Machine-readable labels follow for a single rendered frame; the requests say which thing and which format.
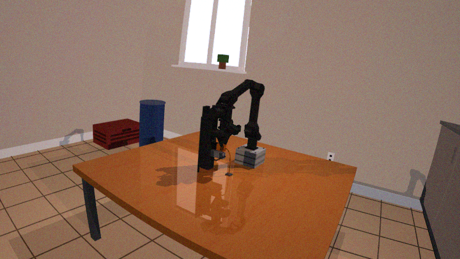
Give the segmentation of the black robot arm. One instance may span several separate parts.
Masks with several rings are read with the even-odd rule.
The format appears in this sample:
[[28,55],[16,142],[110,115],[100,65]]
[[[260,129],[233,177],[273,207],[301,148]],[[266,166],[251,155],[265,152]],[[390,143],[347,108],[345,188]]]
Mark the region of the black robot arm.
[[[261,134],[259,132],[258,125],[258,114],[259,114],[259,103],[260,98],[263,96],[265,87],[263,84],[257,83],[253,80],[246,79],[243,83],[238,85],[231,91],[224,92],[218,99],[215,105],[209,109],[208,114],[211,119],[219,118],[232,118],[232,109],[234,109],[234,103],[238,100],[238,97],[250,90],[252,96],[251,110],[249,115],[249,122],[245,125],[245,138],[248,138],[248,144],[246,149],[256,150],[257,142],[261,140]],[[232,135],[238,135],[241,132],[240,125],[234,125],[233,121],[230,121],[225,126],[225,131],[230,131]]]

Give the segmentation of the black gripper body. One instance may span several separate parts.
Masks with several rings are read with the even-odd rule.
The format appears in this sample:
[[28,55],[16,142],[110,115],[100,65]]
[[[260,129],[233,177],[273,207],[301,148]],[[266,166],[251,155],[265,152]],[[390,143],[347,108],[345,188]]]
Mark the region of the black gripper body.
[[220,126],[218,126],[218,129],[213,129],[210,132],[210,135],[216,136],[216,137],[223,137],[225,136],[225,133],[230,133],[230,131],[225,131],[225,126],[226,124],[230,121],[230,123],[233,121],[232,118],[220,118]]

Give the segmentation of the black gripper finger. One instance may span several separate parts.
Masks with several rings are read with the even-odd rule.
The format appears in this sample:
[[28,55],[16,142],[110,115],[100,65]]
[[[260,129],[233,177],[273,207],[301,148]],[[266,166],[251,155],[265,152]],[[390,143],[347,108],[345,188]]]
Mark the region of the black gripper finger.
[[229,137],[232,135],[231,133],[225,133],[226,137],[224,138],[224,144],[226,145],[228,142]]
[[223,143],[224,143],[224,138],[225,138],[225,137],[226,137],[226,135],[225,135],[225,136],[223,136],[223,137],[217,137],[217,140],[218,140],[218,142],[219,142],[219,145],[220,145],[220,147],[222,147],[222,146],[223,146]]

